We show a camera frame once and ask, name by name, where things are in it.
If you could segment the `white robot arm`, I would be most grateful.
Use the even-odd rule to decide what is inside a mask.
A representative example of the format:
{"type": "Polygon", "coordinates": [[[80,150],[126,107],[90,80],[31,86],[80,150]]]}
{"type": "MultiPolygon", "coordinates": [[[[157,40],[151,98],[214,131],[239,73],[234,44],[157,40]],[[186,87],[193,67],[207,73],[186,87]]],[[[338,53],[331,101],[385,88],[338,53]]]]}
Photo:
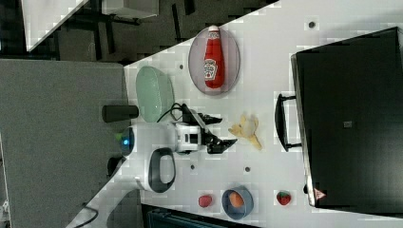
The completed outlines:
{"type": "Polygon", "coordinates": [[[176,153],[205,149],[209,154],[221,154],[235,142],[215,136],[199,116],[184,122],[131,125],[121,138],[124,160],[66,228],[107,228],[110,214],[129,192],[164,193],[171,188],[176,178],[176,153]]]}

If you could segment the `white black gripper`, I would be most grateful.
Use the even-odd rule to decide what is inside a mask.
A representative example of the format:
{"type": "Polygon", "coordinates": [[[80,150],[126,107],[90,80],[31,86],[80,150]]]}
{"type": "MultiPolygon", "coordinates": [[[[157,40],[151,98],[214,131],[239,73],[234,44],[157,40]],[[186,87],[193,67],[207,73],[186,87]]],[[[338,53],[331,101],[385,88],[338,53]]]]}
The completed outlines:
{"type": "MultiPolygon", "coordinates": [[[[199,116],[205,124],[219,124],[222,121],[222,118],[212,117],[208,114],[200,113],[199,116]]],[[[201,128],[198,125],[189,125],[187,123],[176,123],[175,128],[177,135],[177,153],[191,153],[199,151],[205,146],[205,128],[201,128]]],[[[216,136],[211,137],[207,141],[207,153],[222,154],[237,141],[237,139],[221,140],[216,136]]]]}

